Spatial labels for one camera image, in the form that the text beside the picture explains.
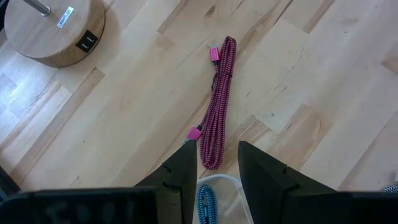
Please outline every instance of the blue braided cable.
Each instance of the blue braided cable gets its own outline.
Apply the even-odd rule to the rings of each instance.
[[[198,191],[198,218],[200,224],[218,223],[217,198],[208,184],[200,186]]]
[[[392,185],[383,189],[383,192],[397,192],[398,193],[398,185]]]

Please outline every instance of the pink connector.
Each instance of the pink connector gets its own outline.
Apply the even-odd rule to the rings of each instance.
[[[217,62],[220,57],[218,56],[218,47],[216,44],[210,45],[210,58],[212,62]]]
[[[192,127],[187,134],[187,139],[198,140],[201,136],[201,131],[198,128]]]

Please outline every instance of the cable connector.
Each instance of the cable connector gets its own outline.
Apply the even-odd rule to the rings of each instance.
[[[192,127],[188,134],[187,137],[184,139],[184,141],[182,142],[182,144],[187,143],[187,141],[189,140],[198,140],[201,136],[201,126],[199,125],[197,128]]]
[[[218,53],[218,47],[216,44],[210,45],[210,59],[211,59],[211,62],[213,62],[215,65],[217,65],[218,61],[220,60],[220,56]]]

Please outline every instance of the pink braided cable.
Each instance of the pink braided cable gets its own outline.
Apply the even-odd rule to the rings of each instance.
[[[229,89],[236,57],[236,40],[226,37],[220,52],[209,107],[201,126],[200,159],[208,170],[216,170],[223,161],[225,144],[225,119]]]

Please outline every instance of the metal pole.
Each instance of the metal pole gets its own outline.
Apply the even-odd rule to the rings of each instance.
[[[48,16],[51,13],[51,9],[48,6],[43,5],[38,0],[23,0],[36,10],[38,10],[42,16]]]

